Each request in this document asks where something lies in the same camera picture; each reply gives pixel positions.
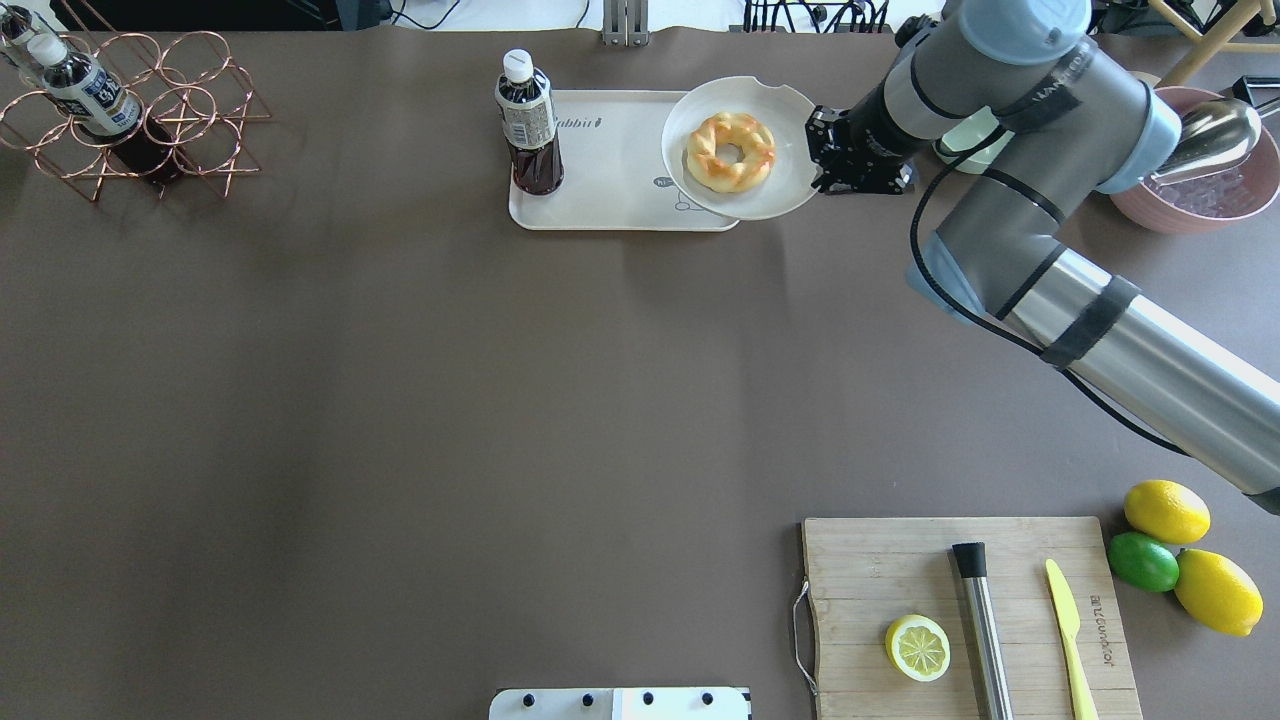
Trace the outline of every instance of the robotic arm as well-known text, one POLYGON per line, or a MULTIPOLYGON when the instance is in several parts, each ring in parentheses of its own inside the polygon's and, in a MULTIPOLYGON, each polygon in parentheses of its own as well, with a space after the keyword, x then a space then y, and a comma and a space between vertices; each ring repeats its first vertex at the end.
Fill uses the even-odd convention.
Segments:
POLYGON ((1094 190, 1156 170, 1180 132, 1087 37, 1089 13, 1088 0, 950 0, 942 23, 900 32, 899 61, 855 108, 814 110, 815 184, 900 193, 915 152, 992 108, 1014 137, 924 243, 933 284, 1280 515, 1280 383, 1053 238, 1094 190))

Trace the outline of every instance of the yellow lemon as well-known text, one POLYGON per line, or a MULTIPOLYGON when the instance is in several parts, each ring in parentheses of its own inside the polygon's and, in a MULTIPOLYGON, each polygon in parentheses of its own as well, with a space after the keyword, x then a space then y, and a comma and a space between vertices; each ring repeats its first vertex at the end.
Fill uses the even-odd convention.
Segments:
POLYGON ((1208 506, 1172 480, 1147 480, 1129 488, 1124 516, 1135 530, 1169 544, 1193 543, 1208 532, 1208 506))
POLYGON ((908 678, 931 683, 951 666, 951 643, 942 628, 923 615, 904 615, 884 633, 884 651, 908 678))
POLYGON ((1247 635, 1262 619, 1262 593, 1248 573, 1207 550, 1178 553, 1174 594, 1192 618, 1229 635, 1247 635))

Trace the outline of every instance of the metal stick with black tip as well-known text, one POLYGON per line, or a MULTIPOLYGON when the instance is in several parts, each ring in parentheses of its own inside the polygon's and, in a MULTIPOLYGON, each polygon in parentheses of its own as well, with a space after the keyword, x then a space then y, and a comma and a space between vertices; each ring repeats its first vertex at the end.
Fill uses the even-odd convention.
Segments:
POLYGON ((1005 679, 1005 662, 1000 656, 1000 637, 996 633, 996 611, 991 606, 991 592, 987 588, 987 546, 965 542, 952 544, 951 552, 955 553, 960 582, 964 584, 970 637, 978 646, 978 669, 982 673, 987 717, 1012 720, 1009 680, 1005 679))

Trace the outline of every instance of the citrus fruit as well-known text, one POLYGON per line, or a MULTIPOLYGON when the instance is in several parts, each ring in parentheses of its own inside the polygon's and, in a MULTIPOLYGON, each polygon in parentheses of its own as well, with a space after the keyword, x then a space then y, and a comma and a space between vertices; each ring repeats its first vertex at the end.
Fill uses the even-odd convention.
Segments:
POLYGON ((1178 553, 1178 602, 1192 618, 1229 635, 1248 635, 1262 618, 1262 593, 1248 573, 1207 550, 1178 553))
POLYGON ((1208 532, 1208 506, 1172 480, 1147 480, 1129 488, 1124 516, 1135 530, 1169 544, 1193 543, 1208 532))
POLYGON ((1147 592, 1167 592, 1178 583, 1178 559, 1156 538, 1143 533, 1120 533, 1111 538, 1107 562, 1117 578, 1147 592))
POLYGON ((884 633, 884 650, 908 678, 929 683, 951 666, 951 643, 942 628, 923 615, 904 615, 884 633))

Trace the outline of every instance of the copper wire rack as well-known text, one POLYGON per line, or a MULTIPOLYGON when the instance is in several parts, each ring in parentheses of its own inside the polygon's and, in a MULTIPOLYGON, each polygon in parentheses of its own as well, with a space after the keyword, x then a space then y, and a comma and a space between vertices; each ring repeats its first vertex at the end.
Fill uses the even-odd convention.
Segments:
MULTIPOLYGON (((233 58, 225 37, 195 31, 165 45, 138 32, 113 29, 99 37, 86 29, 67 0, 58 1, 81 28, 60 37, 96 56, 120 81, 142 108, 142 122, 133 133, 146 133, 168 151, 155 168, 141 172, 124 168, 111 147, 129 140, 132 133, 101 143, 38 87, 0 110, 0 145, 31 155, 41 173, 61 181, 90 202, 102 197, 108 183, 141 178, 175 159, 180 160, 177 167, 183 176, 200 178, 224 199, 230 195, 233 179, 262 170, 244 142, 244 132, 252 123, 270 120, 271 111, 252 76, 233 58), (159 123, 169 137, 152 133, 148 119, 159 123)), ((81 4, 102 27, 111 27, 92 5, 81 4)), ((157 187, 157 196, 163 199, 168 187, 157 187)))

